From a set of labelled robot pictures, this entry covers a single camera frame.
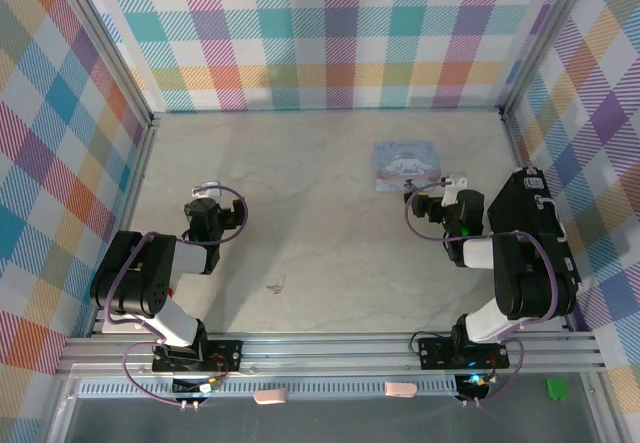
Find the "black suitcase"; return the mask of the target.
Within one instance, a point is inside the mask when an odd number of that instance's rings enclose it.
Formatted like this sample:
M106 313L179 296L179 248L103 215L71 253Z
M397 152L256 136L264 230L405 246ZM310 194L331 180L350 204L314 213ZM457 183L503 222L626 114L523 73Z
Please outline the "black suitcase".
M551 307L551 282L539 251L553 266L557 303L553 315L574 312L581 278L542 170L524 167L512 173L487 210L494 257L497 306L510 320L539 319Z

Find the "black connector board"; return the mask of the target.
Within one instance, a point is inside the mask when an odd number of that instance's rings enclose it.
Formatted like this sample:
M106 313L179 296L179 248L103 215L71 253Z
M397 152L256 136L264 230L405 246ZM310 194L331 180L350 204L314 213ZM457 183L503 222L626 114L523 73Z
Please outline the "black connector board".
M465 374L455 376L457 394L454 398L463 406L480 405L480 401L489 397L491 385L495 382L495 374Z
M173 378L171 383L171 394L173 399L180 405L181 410L192 408L198 411L216 392L223 378L211 376L204 379L178 379Z

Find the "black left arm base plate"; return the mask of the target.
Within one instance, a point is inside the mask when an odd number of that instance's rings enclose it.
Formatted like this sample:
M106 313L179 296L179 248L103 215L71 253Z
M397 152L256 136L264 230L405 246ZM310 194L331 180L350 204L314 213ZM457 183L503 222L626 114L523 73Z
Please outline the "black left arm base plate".
M238 372L242 341L206 340L192 347L156 346L154 372L216 373Z

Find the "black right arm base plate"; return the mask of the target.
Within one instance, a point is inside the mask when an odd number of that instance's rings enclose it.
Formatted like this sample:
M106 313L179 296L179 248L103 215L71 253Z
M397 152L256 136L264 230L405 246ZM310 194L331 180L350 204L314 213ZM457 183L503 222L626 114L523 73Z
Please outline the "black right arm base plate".
M495 343L458 347L452 338L420 338L418 350L422 370L494 370L510 366L506 347Z

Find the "aluminium rail frame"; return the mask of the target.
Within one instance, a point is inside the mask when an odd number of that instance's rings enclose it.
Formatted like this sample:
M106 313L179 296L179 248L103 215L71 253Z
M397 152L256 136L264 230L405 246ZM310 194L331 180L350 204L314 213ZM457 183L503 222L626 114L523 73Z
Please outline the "aluminium rail frame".
M430 351L420 347L422 334L409 333L229 333L214 340L242 342L239 376L383 376L413 375ZM521 363L525 373L601 372L605 369L590 332L520 332L503 351L510 370ZM58 376L122 374L124 351L137 343L127 362L135 375L151 374L146 334L101 334L72 338L60 357Z

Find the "aluminium corner post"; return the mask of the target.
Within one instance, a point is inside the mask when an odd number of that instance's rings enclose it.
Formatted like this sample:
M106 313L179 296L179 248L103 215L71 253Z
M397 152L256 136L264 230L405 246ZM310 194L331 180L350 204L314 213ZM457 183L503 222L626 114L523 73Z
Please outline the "aluminium corner post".
M586 260L585 237L578 228L581 212L593 215L594 198L582 174L599 151L590 111L608 92L596 59L588 49L583 13L590 20L601 0L552 0L534 25L514 86L501 105L501 118L515 152L518 169L540 169L553 199L552 213L568 231L576 292L594 283Z
M134 170L125 191L121 215L117 218L117 229L129 230L155 142L157 128L153 126L151 108L92 0L69 0L69 2L82 27L103 57L111 76L122 90L137 120L142 124L141 142L135 154Z

